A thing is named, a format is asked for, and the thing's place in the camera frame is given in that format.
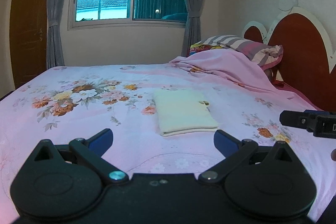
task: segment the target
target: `cream towel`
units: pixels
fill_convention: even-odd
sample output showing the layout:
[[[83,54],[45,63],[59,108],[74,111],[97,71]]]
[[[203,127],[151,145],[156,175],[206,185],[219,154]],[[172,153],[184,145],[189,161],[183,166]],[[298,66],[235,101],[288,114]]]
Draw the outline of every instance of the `cream towel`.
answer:
[[[161,136],[189,132],[215,132],[218,123],[211,117],[209,103],[194,90],[156,90],[154,101]]]

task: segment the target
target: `pink blanket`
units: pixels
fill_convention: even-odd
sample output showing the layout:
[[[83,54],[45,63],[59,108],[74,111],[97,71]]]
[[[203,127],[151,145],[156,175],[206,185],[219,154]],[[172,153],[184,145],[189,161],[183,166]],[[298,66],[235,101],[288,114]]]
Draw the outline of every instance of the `pink blanket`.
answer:
[[[283,127],[283,110],[313,108],[295,93],[273,87],[243,54],[211,50],[163,65],[52,68],[1,101],[0,223],[17,217],[9,188],[41,139],[66,144],[111,128],[114,143],[103,158],[130,176],[198,175],[223,160],[213,133],[160,136],[153,92],[183,88],[201,91],[219,128],[234,137],[269,146],[288,142],[316,183],[309,216],[319,218],[336,193],[336,162],[330,159],[336,140]]]

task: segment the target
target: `brown wooden door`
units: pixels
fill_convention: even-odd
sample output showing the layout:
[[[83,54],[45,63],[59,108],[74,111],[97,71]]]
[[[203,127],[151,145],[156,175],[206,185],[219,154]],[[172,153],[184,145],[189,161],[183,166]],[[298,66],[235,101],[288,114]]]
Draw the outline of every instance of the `brown wooden door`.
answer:
[[[12,0],[10,56],[15,88],[46,70],[46,0]]]

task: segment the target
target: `headboard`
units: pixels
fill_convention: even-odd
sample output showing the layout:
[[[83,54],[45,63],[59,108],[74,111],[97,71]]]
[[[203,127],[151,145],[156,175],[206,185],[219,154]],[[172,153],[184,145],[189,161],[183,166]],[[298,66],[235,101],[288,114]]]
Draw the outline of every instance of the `headboard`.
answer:
[[[336,111],[336,52],[321,22],[308,11],[294,7],[289,14],[283,12],[277,17],[262,40],[260,25],[246,25],[244,38],[282,45],[283,59],[278,69],[283,80],[321,109]]]

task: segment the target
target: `screw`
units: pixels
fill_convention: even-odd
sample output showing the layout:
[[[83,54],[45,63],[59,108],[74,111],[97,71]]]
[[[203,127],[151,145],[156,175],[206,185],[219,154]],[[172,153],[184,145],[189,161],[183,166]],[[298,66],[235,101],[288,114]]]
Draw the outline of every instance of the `screw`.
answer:
[[[168,180],[165,180],[165,179],[162,179],[159,181],[161,184],[167,184],[168,183]]]
[[[149,185],[155,187],[155,186],[158,186],[158,185],[159,185],[159,182],[158,182],[157,180],[152,180],[152,181],[149,182]]]
[[[214,180],[218,177],[218,173],[215,171],[205,171],[201,174],[201,176],[207,180]]]
[[[109,177],[113,180],[122,180],[126,177],[126,174],[123,171],[113,171],[109,173]]]

